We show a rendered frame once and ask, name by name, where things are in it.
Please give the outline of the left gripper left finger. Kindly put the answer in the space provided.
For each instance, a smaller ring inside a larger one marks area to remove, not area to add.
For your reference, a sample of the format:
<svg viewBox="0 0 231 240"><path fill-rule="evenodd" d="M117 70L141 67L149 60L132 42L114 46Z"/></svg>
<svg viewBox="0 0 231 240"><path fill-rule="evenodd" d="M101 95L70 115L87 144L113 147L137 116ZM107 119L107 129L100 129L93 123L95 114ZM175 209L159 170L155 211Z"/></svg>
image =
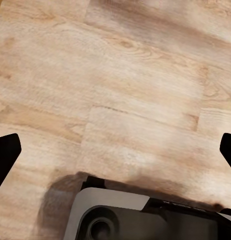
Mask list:
<svg viewBox="0 0 231 240"><path fill-rule="evenodd" d="M0 137L0 186L22 151L17 133Z"/></svg>

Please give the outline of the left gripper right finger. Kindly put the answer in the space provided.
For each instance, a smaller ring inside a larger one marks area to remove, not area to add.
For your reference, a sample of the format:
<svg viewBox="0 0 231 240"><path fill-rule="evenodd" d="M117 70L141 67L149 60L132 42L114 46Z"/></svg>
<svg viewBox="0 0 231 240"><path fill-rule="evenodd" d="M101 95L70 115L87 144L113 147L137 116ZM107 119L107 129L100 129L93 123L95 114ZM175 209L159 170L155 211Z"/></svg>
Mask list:
<svg viewBox="0 0 231 240"><path fill-rule="evenodd" d="M231 167L231 134L224 133L219 148L221 154Z"/></svg>

